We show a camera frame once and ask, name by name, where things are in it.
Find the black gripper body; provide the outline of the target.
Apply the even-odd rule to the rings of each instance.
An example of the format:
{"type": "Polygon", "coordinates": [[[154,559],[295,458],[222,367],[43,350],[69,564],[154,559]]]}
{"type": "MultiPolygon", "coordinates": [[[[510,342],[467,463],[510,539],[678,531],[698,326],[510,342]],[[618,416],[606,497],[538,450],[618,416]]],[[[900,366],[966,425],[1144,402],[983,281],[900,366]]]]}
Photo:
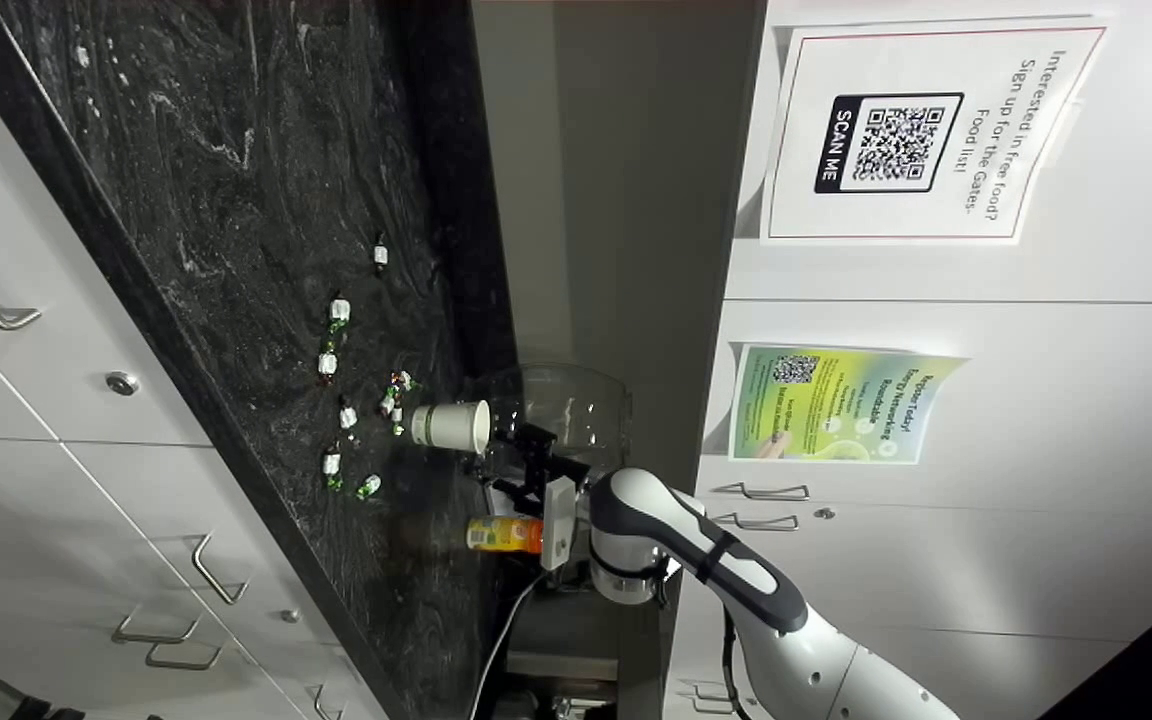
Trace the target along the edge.
{"type": "Polygon", "coordinates": [[[520,453],[520,476],[510,484],[514,509],[541,522],[541,567],[572,559],[578,515],[588,467],[552,453],[520,453]]]}

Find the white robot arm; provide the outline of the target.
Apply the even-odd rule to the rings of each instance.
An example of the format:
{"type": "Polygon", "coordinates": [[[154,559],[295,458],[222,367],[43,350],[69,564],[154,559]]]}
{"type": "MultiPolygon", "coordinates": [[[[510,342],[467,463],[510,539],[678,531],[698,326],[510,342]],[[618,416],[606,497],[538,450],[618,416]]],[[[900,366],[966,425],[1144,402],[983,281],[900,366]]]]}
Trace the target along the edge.
{"type": "Polygon", "coordinates": [[[720,601],[750,690],[774,720],[961,720],[932,690],[814,608],[785,567],[717,524],[698,497],[649,467],[596,476],[549,458],[482,474],[482,484],[523,515],[541,515],[552,487],[572,487],[593,586],[614,603],[649,603],[663,567],[686,567],[720,601]]]}

